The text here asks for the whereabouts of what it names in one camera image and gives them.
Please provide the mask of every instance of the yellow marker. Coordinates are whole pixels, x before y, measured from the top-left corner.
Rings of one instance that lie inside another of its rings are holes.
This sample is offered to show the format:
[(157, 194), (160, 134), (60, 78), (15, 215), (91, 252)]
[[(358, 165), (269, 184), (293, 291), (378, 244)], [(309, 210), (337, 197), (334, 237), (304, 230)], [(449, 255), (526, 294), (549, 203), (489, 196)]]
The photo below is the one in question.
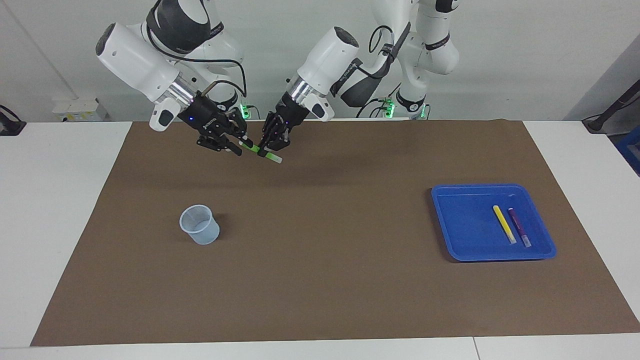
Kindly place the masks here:
[(511, 228), (509, 227), (509, 224), (507, 224), (507, 219), (504, 218), (504, 215), (502, 214), (500, 207), (498, 205), (493, 205), (493, 212), (495, 213), (495, 216), (498, 217), (498, 220), (500, 220), (500, 225), (502, 225), (504, 232), (507, 234), (507, 237), (509, 238), (509, 242), (512, 244), (515, 244), (516, 238), (515, 236), (513, 236), (513, 233), (511, 232)]

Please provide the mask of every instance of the blue tray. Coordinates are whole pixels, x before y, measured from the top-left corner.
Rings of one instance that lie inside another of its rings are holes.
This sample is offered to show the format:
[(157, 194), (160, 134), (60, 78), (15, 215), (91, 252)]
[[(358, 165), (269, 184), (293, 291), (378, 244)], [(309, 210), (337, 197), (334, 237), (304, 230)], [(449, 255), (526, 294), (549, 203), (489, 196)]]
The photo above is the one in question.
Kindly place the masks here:
[[(556, 246), (525, 188), (517, 184), (438, 185), (431, 191), (449, 253), (459, 261), (537, 260), (556, 256)], [(511, 244), (493, 212), (500, 206)], [(524, 246), (508, 214), (513, 208), (529, 236)]]

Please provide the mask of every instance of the plastic cup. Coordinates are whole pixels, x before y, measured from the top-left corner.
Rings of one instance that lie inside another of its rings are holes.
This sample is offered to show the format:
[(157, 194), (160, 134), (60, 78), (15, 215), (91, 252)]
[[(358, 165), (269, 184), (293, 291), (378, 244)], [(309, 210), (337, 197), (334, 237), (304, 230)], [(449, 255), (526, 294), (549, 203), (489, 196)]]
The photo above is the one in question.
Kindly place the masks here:
[(180, 228), (199, 245), (208, 245), (220, 235), (220, 226), (213, 219), (211, 209), (194, 205), (180, 216)]

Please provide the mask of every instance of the white table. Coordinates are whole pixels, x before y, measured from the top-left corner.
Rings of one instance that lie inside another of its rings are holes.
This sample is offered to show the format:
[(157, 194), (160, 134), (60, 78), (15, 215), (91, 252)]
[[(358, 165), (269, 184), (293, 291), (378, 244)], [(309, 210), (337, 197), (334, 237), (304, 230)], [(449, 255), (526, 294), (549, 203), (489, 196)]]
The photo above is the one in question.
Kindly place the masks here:
[[(525, 125), (638, 316), (640, 179), (578, 122)], [(28, 348), (130, 126), (0, 138), (0, 359), (640, 359), (640, 334)]]

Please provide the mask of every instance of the purple marker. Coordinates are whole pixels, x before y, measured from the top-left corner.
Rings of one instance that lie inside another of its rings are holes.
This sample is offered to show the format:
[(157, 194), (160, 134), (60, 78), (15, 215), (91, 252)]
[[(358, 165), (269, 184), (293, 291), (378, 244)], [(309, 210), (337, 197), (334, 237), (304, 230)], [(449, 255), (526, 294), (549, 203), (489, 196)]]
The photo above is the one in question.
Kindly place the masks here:
[(524, 242), (524, 247), (531, 247), (531, 241), (529, 241), (529, 237), (524, 232), (522, 228), (522, 224), (516, 215), (516, 211), (513, 208), (509, 208), (509, 216), (511, 216), (511, 221), (513, 221), (513, 225), (516, 226), (516, 230), (518, 231), (518, 235), (522, 238), (522, 242)]

